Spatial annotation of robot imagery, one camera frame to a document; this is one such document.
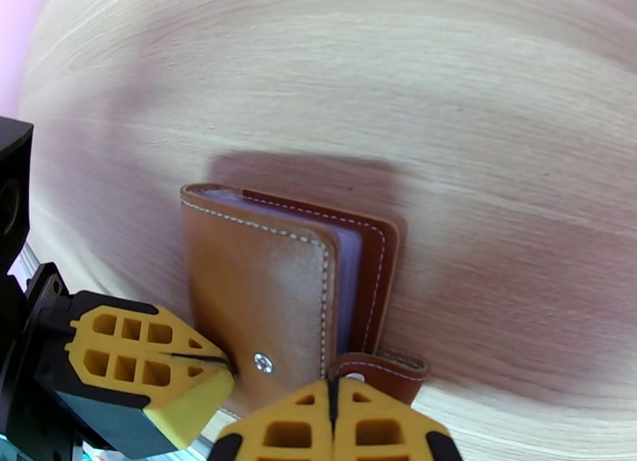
light wood grain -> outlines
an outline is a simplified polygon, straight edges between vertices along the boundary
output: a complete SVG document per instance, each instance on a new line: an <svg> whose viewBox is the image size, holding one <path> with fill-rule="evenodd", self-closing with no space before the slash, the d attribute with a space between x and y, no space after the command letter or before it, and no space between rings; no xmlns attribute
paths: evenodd
<svg viewBox="0 0 637 461"><path fill-rule="evenodd" d="M188 318L185 183L403 217L416 408L469 460L635 459L635 2L45 0L31 244Z"/></svg>

leather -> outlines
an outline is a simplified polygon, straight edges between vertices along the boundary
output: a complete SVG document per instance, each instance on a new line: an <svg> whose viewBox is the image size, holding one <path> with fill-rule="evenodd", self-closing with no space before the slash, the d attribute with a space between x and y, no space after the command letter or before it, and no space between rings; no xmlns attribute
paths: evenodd
<svg viewBox="0 0 637 461"><path fill-rule="evenodd" d="M330 366L329 377L335 379L356 373L364 377L366 384L411 404L427 376L427 365L416 360L406 363L401 354L387 351L384 354L352 352L342 355Z"/></svg>
<svg viewBox="0 0 637 461"><path fill-rule="evenodd" d="M333 229L267 210L240 209L201 195L212 189L232 190L245 200L320 217L325 224L346 223L361 234L350 339L350 350L358 354L336 358L339 242ZM393 225L227 186L196 184L182 188L181 195L195 326L228 354L236 369L236 388L225 404L230 413L244 416L327 377L328 370L350 372L356 366L365 368L371 385L407 403L413 400L422 382L420 371L373 355L398 252ZM272 360L272 374L256 368L256 353Z"/></svg>

